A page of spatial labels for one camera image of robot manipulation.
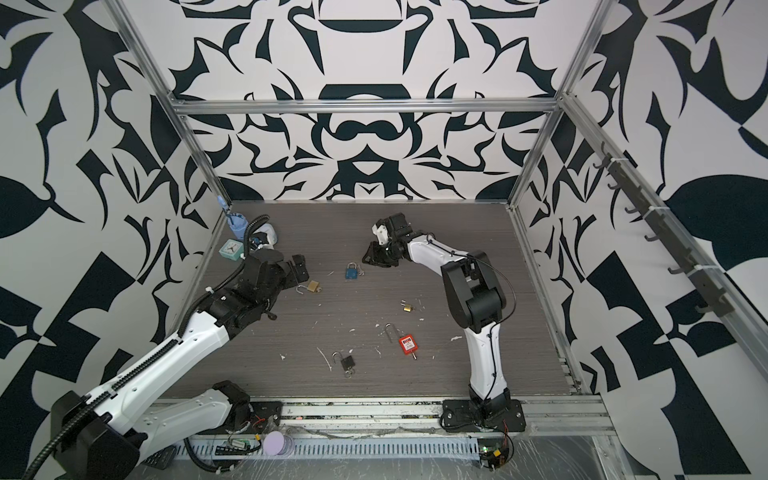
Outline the blue padlock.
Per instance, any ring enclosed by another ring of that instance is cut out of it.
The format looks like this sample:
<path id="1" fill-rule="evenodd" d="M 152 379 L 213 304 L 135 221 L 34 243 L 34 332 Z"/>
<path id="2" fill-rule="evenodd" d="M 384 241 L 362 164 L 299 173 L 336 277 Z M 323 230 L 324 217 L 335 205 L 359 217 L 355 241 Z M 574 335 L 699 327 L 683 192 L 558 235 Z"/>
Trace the blue padlock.
<path id="1" fill-rule="evenodd" d="M 348 263 L 344 276 L 346 280 L 356 280 L 360 276 L 360 269 L 358 264 L 356 262 Z"/>

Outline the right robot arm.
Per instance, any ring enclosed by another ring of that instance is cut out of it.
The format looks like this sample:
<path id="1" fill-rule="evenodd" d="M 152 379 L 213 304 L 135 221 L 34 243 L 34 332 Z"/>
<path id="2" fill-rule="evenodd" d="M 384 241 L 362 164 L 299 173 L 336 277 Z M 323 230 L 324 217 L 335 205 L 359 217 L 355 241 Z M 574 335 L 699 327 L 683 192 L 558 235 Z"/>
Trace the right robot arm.
<path id="1" fill-rule="evenodd" d="M 506 297 L 496 270 L 482 251 L 453 249 L 431 233 L 414 230 L 402 213 L 378 220 L 363 262 L 381 268 L 402 260 L 428 268 L 443 282 L 452 318 L 464 331 L 470 360 L 469 398 L 445 400 L 439 417 L 446 432 L 523 432 L 526 420 L 503 374 L 500 326 Z"/>

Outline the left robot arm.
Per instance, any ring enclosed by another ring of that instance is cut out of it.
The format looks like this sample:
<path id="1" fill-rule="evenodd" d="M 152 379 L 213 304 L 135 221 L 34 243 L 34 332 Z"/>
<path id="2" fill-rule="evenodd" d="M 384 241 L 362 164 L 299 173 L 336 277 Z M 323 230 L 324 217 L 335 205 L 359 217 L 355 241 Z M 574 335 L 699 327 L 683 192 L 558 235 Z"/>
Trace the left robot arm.
<path id="1" fill-rule="evenodd" d="M 147 458 L 199 432 L 249 426 L 250 397 L 231 381 L 156 412 L 150 408 L 251 324 L 276 320 L 280 294 L 308 280 L 304 256 L 287 259 L 275 249 L 269 220 L 262 214 L 247 225 L 239 266 L 189 306 L 174 333 L 87 394 L 69 392 L 54 403 L 51 438 L 23 478 L 34 478 L 54 458 L 72 479 L 124 479 Z"/>

